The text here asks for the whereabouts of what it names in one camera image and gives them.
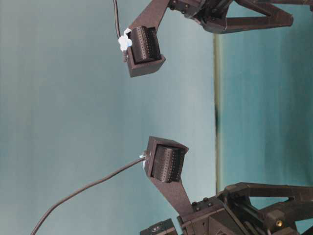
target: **black cable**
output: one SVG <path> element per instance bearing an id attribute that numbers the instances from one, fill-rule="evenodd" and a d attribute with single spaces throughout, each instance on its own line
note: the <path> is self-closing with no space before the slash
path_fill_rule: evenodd
<path id="1" fill-rule="evenodd" d="M 113 4 L 114 4 L 114 14 L 115 14 L 115 30 L 116 30 L 117 38 L 120 38 L 121 37 L 121 32 L 119 30 L 117 0 L 113 0 Z"/>
<path id="2" fill-rule="evenodd" d="M 129 167 L 141 162 L 141 161 L 144 161 L 146 160 L 146 158 L 140 158 L 140 159 L 137 159 L 136 161 L 133 161 L 131 163 L 129 163 L 128 165 L 120 168 L 119 170 L 111 173 L 110 175 L 100 179 L 100 180 L 97 180 L 95 182 L 92 182 L 90 184 L 87 184 L 86 186 L 80 188 L 79 190 L 75 191 L 74 193 L 70 194 L 69 196 L 67 197 L 64 197 L 62 198 L 60 201 L 58 201 L 57 203 L 53 204 L 48 210 L 47 212 L 42 216 L 42 218 L 39 220 L 39 222 L 37 223 L 36 227 L 34 228 L 34 230 L 31 232 L 31 235 L 35 235 L 36 232 L 38 231 L 38 229 L 40 228 L 40 226 L 43 224 L 43 222 L 45 221 L 45 219 L 47 219 L 47 217 L 51 214 L 51 212 L 56 209 L 59 205 L 61 205 L 62 203 L 66 202 L 67 200 L 71 199 L 72 197 L 76 196 L 77 194 L 89 189 L 90 187 L 92 186 L 95 186 L 95 185 L 98 185 L 102 182 L 105 182 L 107 180 L 109 180 L 110 178 L 112 178 L 113 176 L 117 175 L 118 173 L 128 169 Z"/>

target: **metal screw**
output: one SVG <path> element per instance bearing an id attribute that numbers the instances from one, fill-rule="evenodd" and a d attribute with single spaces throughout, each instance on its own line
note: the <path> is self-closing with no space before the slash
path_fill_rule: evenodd
<path id="1" fill-rule="evenodd" d="M 277 227 L 282 227 L 283 226 L 283 222 L 281 220 L 277 220 L 276 221 L 276 226 Z"/>
<path id="2" fill-rule="evenodd" d="M 160 228 L 161 228 L 160 226 L 156 226 L 156 227 L 154 227 L 154 228 L 152 229 L 152 232 L 156 232 L 156 231 L 158 231 Z"/>

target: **teal backdrop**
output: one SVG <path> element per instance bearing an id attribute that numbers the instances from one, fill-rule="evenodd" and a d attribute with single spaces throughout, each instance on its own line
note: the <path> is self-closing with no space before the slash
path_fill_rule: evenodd
<path id="1" fill-rule="evenodd" d="M 313 186 L 313 14 L 308 6 L 279 7 L 293 14 L 293 26 L 218 37 L 220 189 Z M 235 3 L 229 13 L 254 15 Z"/>
<path id="2" fill-rule="evenodd" d="M 148 0 L 118 0 L 123 31 Z M 30 234 L 57 200 L 138 158 L 148 137 L 190 148 L 190 200 L 215 193 L 213 35 L 179 12 L 167 58 L 129 78 L 111 0 L 0 0 L 0 234 Z M 139 234 L 177 213 L 137 165 L 57 208 L 39 235 Z"/>

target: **dark brown plastic part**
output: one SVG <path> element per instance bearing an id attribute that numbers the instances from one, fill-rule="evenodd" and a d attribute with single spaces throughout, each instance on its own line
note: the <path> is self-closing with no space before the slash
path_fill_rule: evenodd
<path id="1" fill-rule="evenodd" d="M 165 57 L 159 53 L 157 30 L 168 7 L 169 1 L 170 0 L 152 0 L 150 4 L 137 17 L 137 19 L 129 26 L 129 29 L 131 30 L 135 30 L 138 27 L 144 26 L 148 31 L 153 31 L 153 40 L 151 40 L 150 43 L 145 42 L 144 47 L 152 47 L 153 50 L 158 51 L 157 56 L 143 56 L 141 58 L 140 54 L 142 54 L 144 51 L 141 47 L 136 44 L 129 47 L 127 49 L 127 64 L 131 77 L 156 72 L 161 68 L 165 61 Z"/>
<path id="2" fill-rule="evenodd" d="M 177 232 L 172 220 L 167 219 L 142 230 L 140 235 L 177 235 Z"/>
<path id="3" fill-rule="evenodd" d="M 174 149 L 175 151 L 179 152 L 179 156 L 176 161 L 179 162 L 178 167 L 170 173 L 172 175 L 171 180 L 158 179 L 158 177 L 154 177 L 153 169 L 154 167 L 161 167 L 164 168 L 164 165 L 159 161 L 160 154 L 166 153 L 166 151 L 158 152 L 159 148 L 167 148 Z M 176 141 L 167 140 L 157 137 L 149 137 L 148 147 L 147 147 L 147 161 L 145 164 L 145 171 L 148 178 L 151 182 L 157 187 L 157 189 L 164 195 L 164 197 L 171 203 L 173 208 L 179 213 L 179 215 L 186 215 L 193 212 L 191 203 L 187 196 L 187 193 L 181 183 L 180 174 L 183 164 L 183 157 L 187 153 L 188 148 Z"/>

